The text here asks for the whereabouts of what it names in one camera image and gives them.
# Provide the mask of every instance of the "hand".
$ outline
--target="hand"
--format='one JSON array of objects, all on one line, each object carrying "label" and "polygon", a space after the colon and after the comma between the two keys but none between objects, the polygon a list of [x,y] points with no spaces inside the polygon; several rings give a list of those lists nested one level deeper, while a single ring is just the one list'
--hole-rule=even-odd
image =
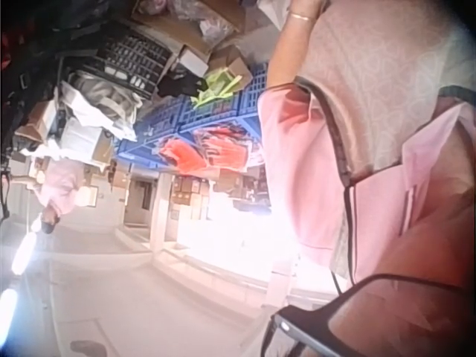
[{"label": "hand", "polygon": [[326,0],[292,0],[289,11],[297,15],[317,18]]}]

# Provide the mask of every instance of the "bright light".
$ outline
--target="bright light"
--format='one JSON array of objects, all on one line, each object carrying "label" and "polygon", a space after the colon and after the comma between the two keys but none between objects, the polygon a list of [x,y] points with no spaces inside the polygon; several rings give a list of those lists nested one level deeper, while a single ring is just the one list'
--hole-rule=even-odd
[{"label": "bright light", "polygon": [[3,347],[8,337],[8,330],[15,313],[18,295],[15,290],[7,289],[0,297],[0,348]]},{"label": "bright light", "polygon": [[33,223],[31,223],[30,229],[32,232],[35,232],[35,233],[38,233],[42,230],[42,220],[39,216],[37,219],[33,221]]},{"label": "bright light", "polygon": [[23,238],[22,243],[16,251],[15,258],[13,258],[12,272],[15,275],[23,274],[23,271],[25,271],[30,262],[35,245],[36,233],[30,232]]}]

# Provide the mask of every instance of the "bracelet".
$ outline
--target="bracelet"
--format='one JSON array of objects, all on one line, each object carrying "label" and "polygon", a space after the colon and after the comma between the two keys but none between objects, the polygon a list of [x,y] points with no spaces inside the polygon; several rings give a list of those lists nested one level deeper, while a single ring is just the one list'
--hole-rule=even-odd
[{"label": "bracelet", "polygon": [[289,12],[289,15],[290,15],[291,17],[294,17],[295,19],[299,19],[299,20],[315,21],[315,19],[312,18],[312,17],[301,16],[301,15],[297,15],[296,13],[292,13],[292,12]]}]

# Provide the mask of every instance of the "pink sleeve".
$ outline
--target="pink sleeve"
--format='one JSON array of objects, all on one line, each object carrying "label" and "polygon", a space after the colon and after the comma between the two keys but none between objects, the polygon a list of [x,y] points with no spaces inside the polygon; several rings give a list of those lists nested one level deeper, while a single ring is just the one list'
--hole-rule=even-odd
[{"label": "pink sleeve", "polygon": [[326,121],[294,84],[265,91],[258,101],[271,205],[281,231],[304,254],[327,266],[342,222],[343,188]]}]

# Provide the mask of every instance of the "blue plastic crate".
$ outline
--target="blue plastic crate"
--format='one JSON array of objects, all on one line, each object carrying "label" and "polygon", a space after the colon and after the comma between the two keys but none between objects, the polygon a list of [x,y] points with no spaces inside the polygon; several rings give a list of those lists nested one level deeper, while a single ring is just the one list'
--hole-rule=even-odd
[{"label": "blue plastic crate", "polygon": [[239,116],[257,115],[258,98],[266,89],[266,78],[268,73],[268,63],[262,63],[251,68],[253,80],[242,91],[241,104],[239,105]]},{"label": "blue plastic crate", "polygon": [[167,166],[164,165],[163,161],[151,161],[147,158],[142,158],[140,156],[133,155],[130,152],[121,152],[117,154],[116,159],[119,161],[126,161],[130,164],[138,165],[140,167],[144,167],[150,170],[160,170]]},{"label": "blue plastic crate", "polygon": [[241,93],[234,93],[232,97],[217,99],[213,102],[193,108],[192,102],[185,100],[184,107],[178,119],[178,130],[187,132],[202,126],[210,126],[224,120],[233,119],[238,115]]},{"label": "blue plastic crate", "polygon": [[261,124],[258,115],[238,117],[237,121],[251,138],[261,141]]},{"label": "blue plastic crate", "polygon": [[[165,135],[164,138],[169,138],[172,135]],[[133,141],[122,140],[119,147],[116,148],[116,158],[123,159],[133,164],[140,165],[152,170],[163,167],[168,167],[168,164],[159,155],[152,154],[155,143],[161,140],[155,139],[155,142],[140,145]]]},{"label": "blue plastic crate", "polygon": [[186,98],[182,96],[173,98],[166,104],[153,109],[142,121],[138,122],[134,127],[138,145],[173,134],[185,100]]}]

